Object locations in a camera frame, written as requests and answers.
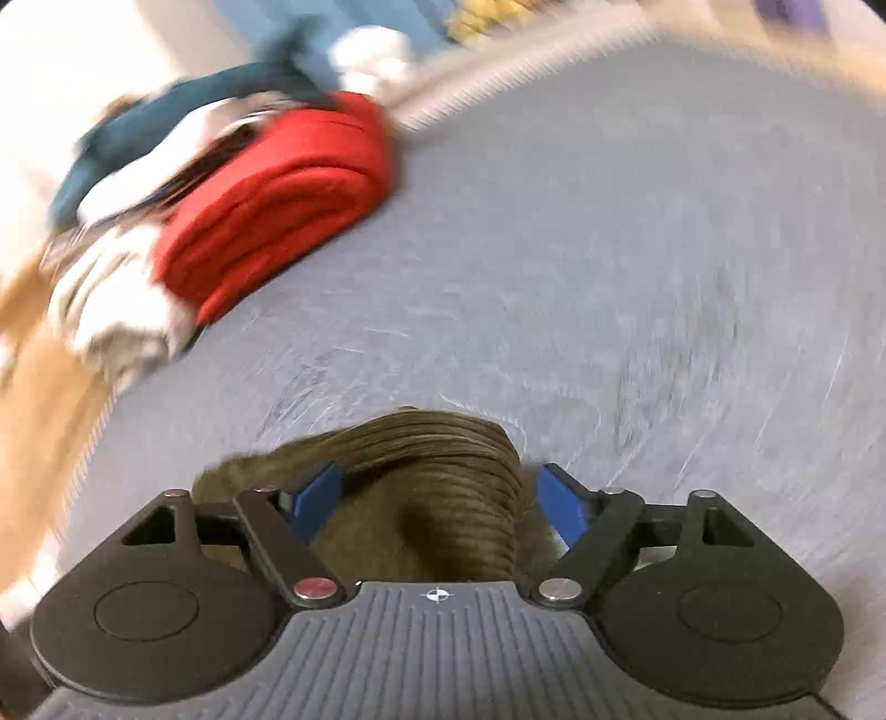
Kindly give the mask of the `grey quilted mattress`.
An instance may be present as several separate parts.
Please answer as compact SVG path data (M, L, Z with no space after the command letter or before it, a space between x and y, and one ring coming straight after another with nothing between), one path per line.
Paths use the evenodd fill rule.
M117 402L3 714L882 717L882 102L644 30L396 109L395 197ZM290 608L195 479L401 408L502 426L535 500L545 464L640 495L631 570Z

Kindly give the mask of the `cream folded towel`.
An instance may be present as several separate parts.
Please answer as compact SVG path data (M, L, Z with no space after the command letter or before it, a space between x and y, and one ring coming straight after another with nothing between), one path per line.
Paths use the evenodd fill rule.
M162 225L111 228L60 273L48 321L66 348L114 390L174 360L198 330L197 311L152 279Z

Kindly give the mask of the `red folded blanket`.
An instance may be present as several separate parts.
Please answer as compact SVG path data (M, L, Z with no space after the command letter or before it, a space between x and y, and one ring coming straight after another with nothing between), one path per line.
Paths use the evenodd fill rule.
M177 206L152 250L152 279L222 315L279 271L377 210L395 188L384 112L338 91L331 110L297 108Z

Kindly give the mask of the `blue shark plush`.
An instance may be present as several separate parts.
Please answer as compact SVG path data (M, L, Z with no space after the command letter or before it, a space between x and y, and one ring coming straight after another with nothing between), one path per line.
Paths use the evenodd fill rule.
M215 74L177 81L159 95L137 99L98 121L76 143L76 158L49 204L48 225L66 231L93 186L128 163L152 152L192 111L219 100L281 93L299 104L329 108L332 100L306 74L296 57L320 25L317 15L290 19L264 41L254 60Z

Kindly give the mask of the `white plush toy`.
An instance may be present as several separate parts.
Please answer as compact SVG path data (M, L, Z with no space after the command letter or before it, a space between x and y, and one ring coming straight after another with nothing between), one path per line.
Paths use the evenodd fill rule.
M383 25L361 25L339 36L327 49L339 88L378 97L402 83L413 66L410 39Z

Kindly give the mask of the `blue curtain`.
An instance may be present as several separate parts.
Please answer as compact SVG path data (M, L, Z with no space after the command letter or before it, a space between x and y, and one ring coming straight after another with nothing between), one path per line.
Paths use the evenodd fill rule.
M251 44L270 38L290 21L314 17L311 53L326 58L332 42L363 25L404 33L416 55L447 44L446 23L460 3L454 0L219 0L213 6Z

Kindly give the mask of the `yellow bear plush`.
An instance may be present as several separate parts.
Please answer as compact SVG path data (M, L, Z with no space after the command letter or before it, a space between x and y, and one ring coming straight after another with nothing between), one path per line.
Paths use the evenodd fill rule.
M511 27L536 15L547 6L539 0L461 0L446 19L446 38L464 45L488 36L497 28Z

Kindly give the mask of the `purple yoga mat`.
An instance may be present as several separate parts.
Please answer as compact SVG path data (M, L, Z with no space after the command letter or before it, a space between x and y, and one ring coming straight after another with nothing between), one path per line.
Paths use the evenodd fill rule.
M820 0L755 0L760 17L799 30L826 33L827 19Z

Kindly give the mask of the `wooden bed frame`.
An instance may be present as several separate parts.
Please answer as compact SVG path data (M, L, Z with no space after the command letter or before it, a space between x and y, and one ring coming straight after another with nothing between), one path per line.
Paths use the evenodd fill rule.
M107 408L101 373L70 354L47 320L38 258L2 285L2 621L17 624L59 577L76 468Z

